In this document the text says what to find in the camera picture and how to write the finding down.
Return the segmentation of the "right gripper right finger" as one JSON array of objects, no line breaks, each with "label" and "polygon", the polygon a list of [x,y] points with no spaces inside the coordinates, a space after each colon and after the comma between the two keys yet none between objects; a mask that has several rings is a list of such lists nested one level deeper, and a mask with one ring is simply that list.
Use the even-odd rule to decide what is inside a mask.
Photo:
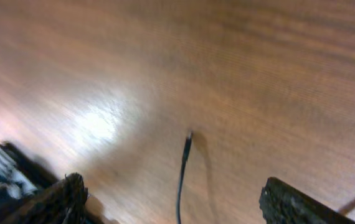
[{"label": "right gripper right finger", "polygon": [[276,177],[267,179],[259,204],[267,224],[355,224]]}]

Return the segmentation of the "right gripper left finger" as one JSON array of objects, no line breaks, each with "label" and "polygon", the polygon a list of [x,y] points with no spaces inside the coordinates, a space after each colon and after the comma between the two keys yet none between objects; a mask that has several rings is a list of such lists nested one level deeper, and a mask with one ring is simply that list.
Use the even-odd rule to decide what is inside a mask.
[{"label": "right gripper left finger", "polygon": [[0,209],[0,223],[74,223],[86,222],[88,190],[78,173]]}]

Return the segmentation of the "black smartphone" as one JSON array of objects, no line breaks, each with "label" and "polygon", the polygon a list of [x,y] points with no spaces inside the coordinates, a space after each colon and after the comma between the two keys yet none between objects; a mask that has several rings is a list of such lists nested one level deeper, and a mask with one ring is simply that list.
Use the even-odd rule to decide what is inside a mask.
[{"label": "black smartphone", "polygon": [[11,142],[0,142],[0,208],[58,182],[58,178],[29,159]]}]

